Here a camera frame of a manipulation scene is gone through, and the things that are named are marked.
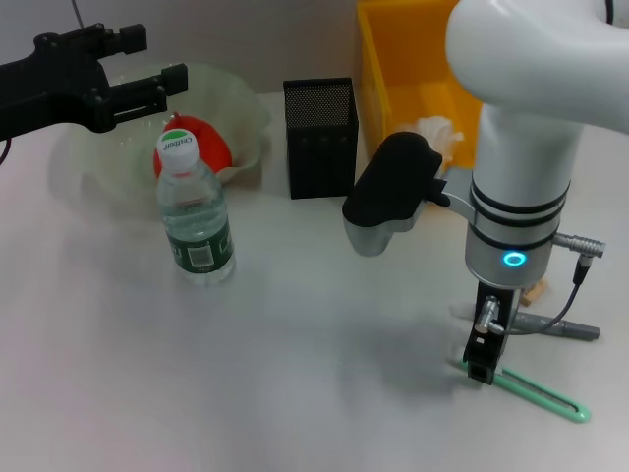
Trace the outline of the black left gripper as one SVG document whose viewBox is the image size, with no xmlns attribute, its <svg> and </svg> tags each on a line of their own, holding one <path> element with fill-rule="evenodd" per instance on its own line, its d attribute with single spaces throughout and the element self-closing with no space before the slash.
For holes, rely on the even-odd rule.
<svg viewBox="0 0 629 472">
<path fill-rule="evenodd" d="M 61 123 L 105 133 L 167 110 L 167 98 L 188 90 L 188 67 L 110 87 L 99 60 L 147 50 L 142 24 L 117 32 L 96 24 L 68 33 L 43 33 L 28 57 L 1 66 L 1 132 L 26 134 Z"/>
</svg>

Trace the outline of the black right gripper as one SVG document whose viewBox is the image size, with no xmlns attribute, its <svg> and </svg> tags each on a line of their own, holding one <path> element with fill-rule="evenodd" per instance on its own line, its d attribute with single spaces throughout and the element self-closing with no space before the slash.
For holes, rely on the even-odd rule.
<svg viewBox="0 0 629 472">
<path fill-rule="evenodd" d="M 483 282 L 478 284 L 473 327 L 463 354 L 470 379 L 482 384 L 493 383 L 494 370 L 508 336 L 490 331 L 482 322 L 487 319 L 486 315 L 491 315 L 492 322 L 509 329 L 517 313 L 520 293 L 520 289 L 499 289 Z"/>
</svg>

